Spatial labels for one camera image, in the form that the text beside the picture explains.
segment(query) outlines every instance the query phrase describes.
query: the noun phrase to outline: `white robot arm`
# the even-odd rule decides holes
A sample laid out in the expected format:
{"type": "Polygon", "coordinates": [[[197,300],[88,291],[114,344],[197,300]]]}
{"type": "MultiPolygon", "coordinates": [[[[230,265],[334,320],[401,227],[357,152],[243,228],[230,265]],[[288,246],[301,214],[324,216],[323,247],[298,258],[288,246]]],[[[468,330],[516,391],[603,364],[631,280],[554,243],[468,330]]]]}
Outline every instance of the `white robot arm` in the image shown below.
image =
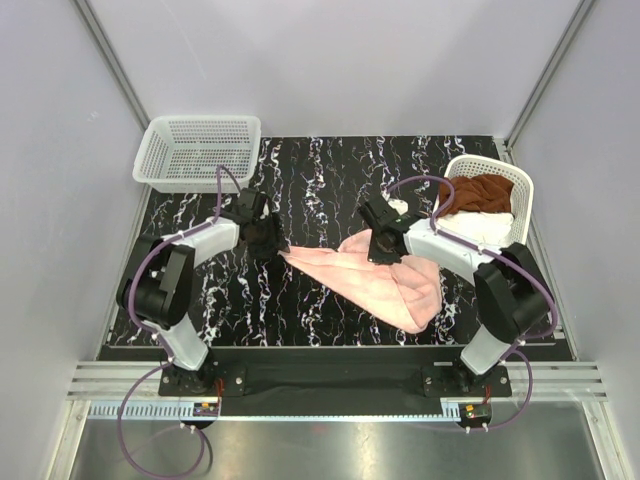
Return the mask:
{"type": "Polygon", "coordinates": [[[533,255],[524,245],[472,250],[438,234],[421,213],[401,215],[382,195],[372,197],[358,212],[372,229],[370,261],[391,264],[399,262],[403,255],[416,255],[436,262],[475,286],[482,326],[462,350],[461,383],[472,384],[487,375],[514,342],[549,312],[549,305],[539,291],[492,258],[507,258],[548,290],[533,255]]]}
{"type": "MultiPolygon", "coordinates": [[[[133,278],[145,257],[173,236],[141,235],[136,240],[118,287],[116,300],[121,307],[127,308],[133,278]]],[[[165,247],[138,283],[136,315],[162,336],[175,356],[173,363],[183,370],[198,372],[209,353],[187,313],[193,270],[215,255],[233,249],[240,241],[247,243],[249,255],[254,259],[269,259],[287,250],[280,218],[271,212],[271,200],[266,194],[243,189],[215,224],[165,247]]]]}

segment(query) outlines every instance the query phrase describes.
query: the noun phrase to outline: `metal floor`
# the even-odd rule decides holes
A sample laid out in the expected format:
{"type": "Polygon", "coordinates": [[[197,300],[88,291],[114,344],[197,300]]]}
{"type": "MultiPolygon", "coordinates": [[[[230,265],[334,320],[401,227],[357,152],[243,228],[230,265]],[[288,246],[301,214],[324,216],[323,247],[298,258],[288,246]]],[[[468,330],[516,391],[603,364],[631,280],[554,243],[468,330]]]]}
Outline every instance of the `metal floor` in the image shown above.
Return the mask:
{"type": "MultiPolygon", "coordinates": [[[[515,406],[495,406],[507,418],[515,406]]],[[[126,422],[129,450],[148,442],[167,422],[126,422]]],[[[71,476],[74,480],[144,478],[123,460],[115,421],[90,420],[71,476]]],[[[586,419],[578,404],[534,403],[512,426],[470,436],[434,432],[425,424],[226,422],[205,430],[214,461],[199,479],[603,479],[586,419]]],[[[134,458],[161,475],[189,468],[196,437],[173,431],[134,458]]]]}

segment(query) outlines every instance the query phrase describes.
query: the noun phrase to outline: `marble pattern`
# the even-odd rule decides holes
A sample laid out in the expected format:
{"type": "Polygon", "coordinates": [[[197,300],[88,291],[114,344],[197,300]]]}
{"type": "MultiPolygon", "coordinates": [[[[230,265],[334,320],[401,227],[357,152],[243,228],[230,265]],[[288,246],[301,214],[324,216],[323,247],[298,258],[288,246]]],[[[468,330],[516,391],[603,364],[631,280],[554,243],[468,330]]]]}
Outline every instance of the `marble pattern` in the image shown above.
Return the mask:
{"type": "MultiPolygon", "coordinates": [[[[369,194],[409,176],[442,175],[463,153],[497,158],[491,137],[264,138],[251,186],[271,195],[290,244],[335,248],[363,229],[355,210],[369,194]]],[[[400,198],[429,212],[436,192],[416,183],[400,198]]],[[[214,195],[154,191],[142,231],[184,230],[214,207],[214,195]]],[[[237,248],[205,262],[195,277],[189,314],[210,346],[452,344],[466,343],[478,328],[473,288],[444,269],[442,312],[417,335],[377,320],[282,258],[257,263],[237,248]]],[[[107,343],[153,345],[123,311],[107,343]]]]}

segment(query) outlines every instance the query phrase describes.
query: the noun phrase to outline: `pink cloth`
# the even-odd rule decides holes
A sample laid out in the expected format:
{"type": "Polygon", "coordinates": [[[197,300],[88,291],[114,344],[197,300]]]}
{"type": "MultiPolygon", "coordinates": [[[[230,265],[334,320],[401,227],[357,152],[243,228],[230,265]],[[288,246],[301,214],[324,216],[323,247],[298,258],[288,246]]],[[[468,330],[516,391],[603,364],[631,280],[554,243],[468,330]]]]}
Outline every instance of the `pink cloth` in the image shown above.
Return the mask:
{"type": "Polygon", "coordinates": [[[282,256],[294,267],[380,320],[408,333],[423,331],[442,308],[438,265],[412,255],[402,263],[367,261],[371,230],[347,238],[338,251],[290,247],[282,256]]]}

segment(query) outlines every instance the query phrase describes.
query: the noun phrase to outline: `laundry basket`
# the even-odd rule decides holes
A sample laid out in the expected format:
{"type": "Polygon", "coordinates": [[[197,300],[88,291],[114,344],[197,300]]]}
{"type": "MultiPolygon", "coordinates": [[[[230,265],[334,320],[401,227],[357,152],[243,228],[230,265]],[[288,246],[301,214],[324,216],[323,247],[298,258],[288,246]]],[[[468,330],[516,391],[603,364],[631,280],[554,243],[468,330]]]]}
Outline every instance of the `laundry basket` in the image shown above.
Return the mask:
{"type": "MultiPolygon", "coordinates": [[[[258,161],[260,120],[251,116],[173,115],[154,118],[144,134],[133,178],[161,193],[216,193],[224,165],[241,188],[258,161]]],[[[236,191],[223,173],[222,192],[236,191]]]]}
{"type": "MultiPolygon", "coordinates": [[[[531,177],[523,170],[508,163],[494,160],[492,158],[480,157],[478,155],[460,155],[449,162],[444,176],[446,178],[455,177],[475,177],[485,173],[502,175],[513,182],[511,191],[511,213],[513,213],[513,225],[509,236],[509,243],[527,242],[529,232],[529,222],[531,220],[531,207],[533,205],[533,182],[531,177]]],[[[434,207],[434,212],[438,208],[438,201],[434,207]]]]}

